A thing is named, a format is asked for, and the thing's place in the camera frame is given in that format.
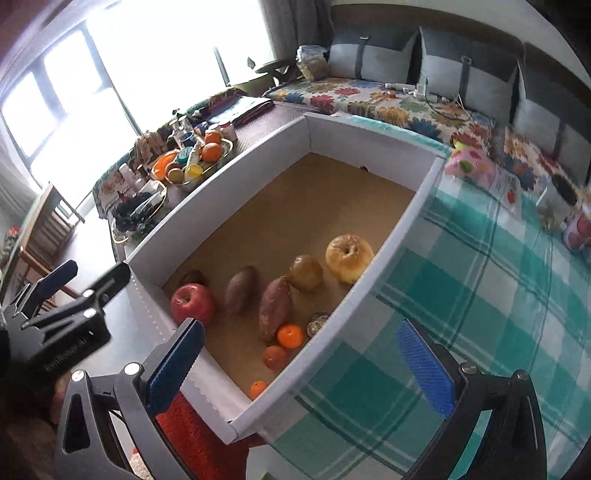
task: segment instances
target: green plaid tablecloth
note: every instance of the green plaid tablecloth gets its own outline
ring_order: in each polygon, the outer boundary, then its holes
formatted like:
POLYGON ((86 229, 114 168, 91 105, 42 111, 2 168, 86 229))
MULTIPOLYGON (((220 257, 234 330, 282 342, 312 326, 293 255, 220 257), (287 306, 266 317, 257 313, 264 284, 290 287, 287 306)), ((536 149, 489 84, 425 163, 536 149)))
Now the green plaid tablecloth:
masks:
MULTIPOLYGON (((373 295, 263 434, 314 479, 403 474, 442 421, 396 347, 410 317, 459 361, 531 373, 549 478, 559 478, 591 435, 589 296, 587 266, 540 230, 531 202, 517 219, 473 185, 443 177, 373 295)), ((487 421, 483 414, 452 478, 467 469, 487 421)))

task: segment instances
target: gray and white pillow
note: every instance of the gray and white pillow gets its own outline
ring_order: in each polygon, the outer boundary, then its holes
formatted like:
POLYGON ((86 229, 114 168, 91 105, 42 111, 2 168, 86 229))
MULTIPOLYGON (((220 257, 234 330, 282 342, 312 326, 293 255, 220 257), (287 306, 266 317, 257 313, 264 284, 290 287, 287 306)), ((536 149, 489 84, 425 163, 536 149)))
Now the gray and white pillow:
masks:
POLYGON ((509 123, 517 59, 511 53, 450 32, 421 27, 421 81, 428 91, 509 123))
POLYGON ((591 160, 591 109, 542 73, 523 65, 519 72, 515 132, 583 184, 591 160))
POLYGON ((329 75, 379 83, 406 83, 416 28, 385 25, 344 28, 335 33, 329 75))

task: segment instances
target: window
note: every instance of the window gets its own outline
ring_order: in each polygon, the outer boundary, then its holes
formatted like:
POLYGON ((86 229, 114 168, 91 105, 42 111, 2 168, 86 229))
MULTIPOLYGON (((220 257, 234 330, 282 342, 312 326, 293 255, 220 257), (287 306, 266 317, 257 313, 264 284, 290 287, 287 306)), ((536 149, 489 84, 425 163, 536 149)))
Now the window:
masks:
POLYGON ((2 116, 37 182, 79 205, 141 132, 254 78, 248 57, 273 59, 259 0, 123 0, 34 61, 2 116))

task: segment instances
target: red cloth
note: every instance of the red cloth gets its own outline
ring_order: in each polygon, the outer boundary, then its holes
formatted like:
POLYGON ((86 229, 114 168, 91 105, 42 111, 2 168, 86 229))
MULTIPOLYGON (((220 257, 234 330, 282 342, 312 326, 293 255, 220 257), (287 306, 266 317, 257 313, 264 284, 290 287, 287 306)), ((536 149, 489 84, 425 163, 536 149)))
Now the red cloth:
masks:
POLYGON ((158 424, 180 457, 199 480, 244 480, 251 446, 262 445, 258 435, 224 444, 178 393, 158 424))

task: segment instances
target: white box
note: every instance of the white box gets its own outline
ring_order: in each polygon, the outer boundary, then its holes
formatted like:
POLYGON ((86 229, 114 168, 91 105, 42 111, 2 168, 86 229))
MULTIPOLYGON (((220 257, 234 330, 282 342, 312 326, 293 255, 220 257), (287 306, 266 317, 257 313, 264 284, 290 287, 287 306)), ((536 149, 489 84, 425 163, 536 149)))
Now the white box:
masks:
POLYGON ((344 325, 362 300, 372 295, 372 287, 386 274, 386 268, 392 268, 391 261, 411 224, 427 207, 439 184, 449 148, 377 121, 307 113, 236 157, 199 186, 141 242, 128 260, 132 281, 125 295, 134 311, 132 321, 156 346, 167 340, 175 328, 162 286, 220 225, 309 152, 356 167, 365 166, 416 193, 365 274, 333 312, 330 322, 255 401, 233 383, 205 348, 202 350, 181 391, 225 443, 255 431, 263 432, 270 412, 288 401, 323 365, 338 344, 344 325), (175 248, 164 248, 171 235, 175 248))

